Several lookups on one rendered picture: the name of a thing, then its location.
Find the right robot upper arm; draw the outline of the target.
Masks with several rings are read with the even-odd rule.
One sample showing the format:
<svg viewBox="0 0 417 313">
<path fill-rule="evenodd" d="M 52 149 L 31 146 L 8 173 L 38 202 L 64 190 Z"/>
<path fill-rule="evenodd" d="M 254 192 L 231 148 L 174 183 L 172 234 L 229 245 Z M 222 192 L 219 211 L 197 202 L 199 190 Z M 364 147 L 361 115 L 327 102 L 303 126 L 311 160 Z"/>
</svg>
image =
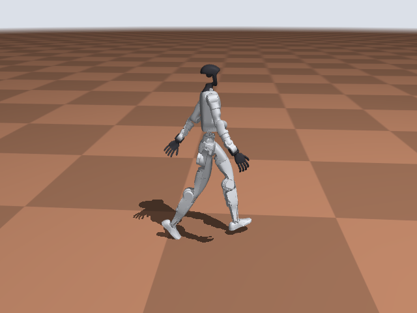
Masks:
<svg viewBox="0 0 417 313">
<path fill-rule="evenodd" d="M 214 121 L 214 126 L 216 127 L 216 122 L 217 121 L 223 121 L 220 119 L 221 116 L 221 111 L 220 111 L 220 106 L 219 106 L 219 98 L 216 94 L 211 93 L 211 94 L 207 94 L 207 104 L 210 107 L 210 112 Z M 224 122 L 224 126 L 225 129 L 227 128 L 227 123 L 226 121 Z"/>
</svg>

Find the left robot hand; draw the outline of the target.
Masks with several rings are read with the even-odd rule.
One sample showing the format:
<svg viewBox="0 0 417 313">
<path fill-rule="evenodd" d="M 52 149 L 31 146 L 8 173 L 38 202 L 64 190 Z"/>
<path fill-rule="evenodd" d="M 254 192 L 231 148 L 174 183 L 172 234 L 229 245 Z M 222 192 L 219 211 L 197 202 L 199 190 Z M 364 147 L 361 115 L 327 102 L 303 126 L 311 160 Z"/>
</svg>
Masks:
<svg viewBox="0 0 417 313">
<path fill-rule="evenodd" d="M 177 136 L 178 136 L 179 134 L 177 134 Z M 172 142 L 170 142 L 169 143 L 169 145 L 164 149 L 164 151 L 169 147 L 169 149 L 165 152 L 166 154 L 167 154 L 167 152 L 170 150 L 170 152 L 168 152 L 168 156 L 169 156 L 169 154 L 172 152 L 172 154 L 171 154 L 171 157 L 172 157 L 172 155 L 173 155 L 173 153 L 177 150 L 177 152 L 176 152 L 176 156 L 178 155 L 178 151 L 179 151 L 179 143 L 181 143 L 178 139 L 177 139 L 177 136 L 175 137 L 175 140 L 174 141 L 172 141 Z M 183 138 L 184 139 L 184 138 Z"/>
</svg>

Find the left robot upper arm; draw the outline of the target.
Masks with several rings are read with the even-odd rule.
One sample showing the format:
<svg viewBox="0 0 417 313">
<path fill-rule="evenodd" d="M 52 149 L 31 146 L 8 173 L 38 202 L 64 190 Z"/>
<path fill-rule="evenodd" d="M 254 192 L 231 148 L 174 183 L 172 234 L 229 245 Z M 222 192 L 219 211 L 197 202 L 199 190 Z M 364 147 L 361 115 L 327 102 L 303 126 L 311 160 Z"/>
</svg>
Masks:
<svg viewBox="0 0 417 313">
<path fill-rule="evenodd" d="M 195 106 L 193 114 L 190 116 L 190 120 L 193 121 L 194 123 L 199 123 L 201 120 L 199 101 Z"/>
</svg>

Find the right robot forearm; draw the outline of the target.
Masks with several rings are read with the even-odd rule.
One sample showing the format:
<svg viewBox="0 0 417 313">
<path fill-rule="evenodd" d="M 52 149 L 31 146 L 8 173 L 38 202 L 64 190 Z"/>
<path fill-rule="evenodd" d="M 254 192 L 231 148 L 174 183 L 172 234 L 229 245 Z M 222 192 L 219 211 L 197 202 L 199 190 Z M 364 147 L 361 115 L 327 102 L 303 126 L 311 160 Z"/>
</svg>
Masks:
<svg viewBox="0 0 417 313">
<path fill-rule="evenodd" d="M 223 121 L 216 122 L 216 130 L 219 137 L 221 137 L 222 141 L 224 142 L 224 147 L 230 149 L 232 153 L 237 152 L 237 147 L 233 144 L 233 141 L 231 140 L 231 137 L 228 134 L 228 130 L 225 129 Z"/>
</svg>

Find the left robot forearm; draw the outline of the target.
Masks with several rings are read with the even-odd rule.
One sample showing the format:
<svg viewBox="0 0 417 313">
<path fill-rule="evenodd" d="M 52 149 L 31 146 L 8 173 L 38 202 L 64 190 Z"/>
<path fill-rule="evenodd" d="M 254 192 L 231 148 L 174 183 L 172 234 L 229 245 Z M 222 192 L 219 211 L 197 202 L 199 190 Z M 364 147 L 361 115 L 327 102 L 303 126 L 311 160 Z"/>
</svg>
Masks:
<svg viewBox="0 0 417 313">
<path fill-rule="evenodd" d="M 177 136 L 177 139 L 181 142 L 183 138 L 188 135 L 188 131 L 190 131 L 192 127 L 194 127 L 194 123 L 192 123 L 189 116 L 184 128 L 180 131 L 180 134 Z"/>
</svg>

